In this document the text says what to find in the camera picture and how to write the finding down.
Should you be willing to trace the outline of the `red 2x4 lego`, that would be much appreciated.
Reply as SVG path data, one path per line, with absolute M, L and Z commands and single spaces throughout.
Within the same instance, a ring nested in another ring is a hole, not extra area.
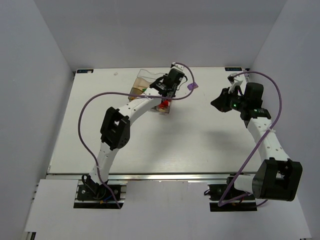
M 170 105 L 168 100 L 164 100 L 161 104 L 160 107 L 161 108 L 167 108 Z

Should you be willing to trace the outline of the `purple sloped lego brick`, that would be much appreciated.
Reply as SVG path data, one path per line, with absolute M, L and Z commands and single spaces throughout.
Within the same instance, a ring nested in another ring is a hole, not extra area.
M 187 88 L 190 90 L 190 91 L 193 91 L 194 89 L 197 89 L 199 86 L 196 82 L 192 82 L 190 84 L 187 85 Z

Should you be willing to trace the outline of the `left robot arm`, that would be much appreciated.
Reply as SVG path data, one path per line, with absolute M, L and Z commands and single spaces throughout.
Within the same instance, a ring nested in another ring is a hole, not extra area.
M 95 166 L 88 175 L 82 176 L 87 187 L 106 186 L 113 161 L 119 151 L 130 140 L 131 125 L 143 114 L 159 106 L 165 100 L 177 100 L 176 91 L 185 77 L 184 66 L 173 64 L 168 73 L 157 78 L 141 94 L 128 94 L 133 97 L 129 103 L 119 108 L 109 107 L 100 128 L 100 150 L 96 156 L 85 144 L 81 136 L 81 120 L 88 104 L 103 95 L 125 95 L 120 92 L 104 92 L 90 98 L 83 106 L 78 119 L 78 136 L 85 149 L 93 156 Z

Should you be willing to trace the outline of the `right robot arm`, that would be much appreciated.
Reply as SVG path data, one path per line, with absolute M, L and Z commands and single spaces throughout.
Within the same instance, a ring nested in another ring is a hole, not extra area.
M 227 178 L 218 204 L 227 204 L 225 197 L 230 191 L 241 193 L 241 197 L 253 195 L 256 199 L 291 202 L 295 199 L 303 167 L 293 161 L 282 148 L 273 130 L 275 121 L 269 111 L 262 107 L 264 87 L 259 83 L 248 83 L 245 91 L 233 84 L 223 88 L 220 95 L 211 102 L 222 113 L 238 111 L 246 129 L 252 135 L 255 147 L 247 157 L 259 153 L 261 165 L 255 174 L 241 171 Z

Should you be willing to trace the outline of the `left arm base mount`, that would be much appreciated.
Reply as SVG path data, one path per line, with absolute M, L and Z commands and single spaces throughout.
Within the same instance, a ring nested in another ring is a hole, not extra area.
M 108 188 L 94 182 L 88 174 L 81 176 L 78 184 L 73 208 L 74 209 L 108 209 L 119 210 L 124 205 L 126 185 L 109 184 Z

